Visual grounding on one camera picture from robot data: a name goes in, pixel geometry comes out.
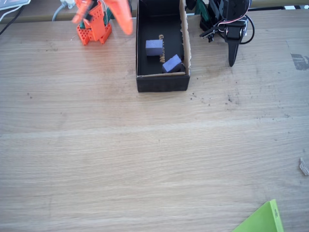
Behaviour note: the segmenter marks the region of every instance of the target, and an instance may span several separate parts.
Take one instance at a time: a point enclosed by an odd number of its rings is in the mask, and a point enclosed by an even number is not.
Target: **black box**
[[[136,81],[139,92],[186,91],[191,49],[185,0],[139,0],[136,30]],[[164,54],[147,57],[146,40],[163,40]],[[183,67],[162,73],[162,64],[177,54]]]

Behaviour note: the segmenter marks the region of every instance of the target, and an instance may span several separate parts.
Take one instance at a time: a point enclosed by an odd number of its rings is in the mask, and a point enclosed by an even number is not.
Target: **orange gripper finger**
[[[78,8],[78,11],[74,18],[72,19],[73,23],[79,23],[82,21],[84,16],[86,15],[88,9],[90,8],[90,5],[92,3],[92,0],[83,0],[82,3],[80,4],[80,7]]]
[[[112,11],[124,33],[132,34],[133,20],[127,0],[105,0],[104,2]]]

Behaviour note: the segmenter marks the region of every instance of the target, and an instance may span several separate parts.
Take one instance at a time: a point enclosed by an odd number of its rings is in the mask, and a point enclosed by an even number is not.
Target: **table surface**
[[[11,25],[0,231],[230,232],[271,199],[286,232],[307,231],[309,14],[249,16],[256,35],[232,68],[227,44],[188,17],[189,88],[169,93],[137,92],[135,35],[115,22],[88,46],[71,22]]]

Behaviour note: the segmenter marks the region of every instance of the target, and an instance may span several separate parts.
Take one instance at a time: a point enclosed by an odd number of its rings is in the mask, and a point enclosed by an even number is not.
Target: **blue foam cube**
[[[146,55],[160,56],[163,54],[163,40],[146,40]]]
[[[176,54],[162,65],[163,73],[174,73],[179,71],[182,66],[182,60]]]

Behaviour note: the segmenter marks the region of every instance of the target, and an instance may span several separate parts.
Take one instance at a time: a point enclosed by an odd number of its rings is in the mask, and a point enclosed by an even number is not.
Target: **orange robot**
[[[102,3],[98,0],[75,0],[75,2],[78,11],[72,21],[73,23],[82,22],[77,26],[77,33],[83,45],[87,45],[89,41],[98,40],[104,44],[112,32],[112,27],[108,22],[107,25],[104,24]],[[124,33],[132,34],[133,21],[127,0],[105,0],[104,2],[112,11]]]

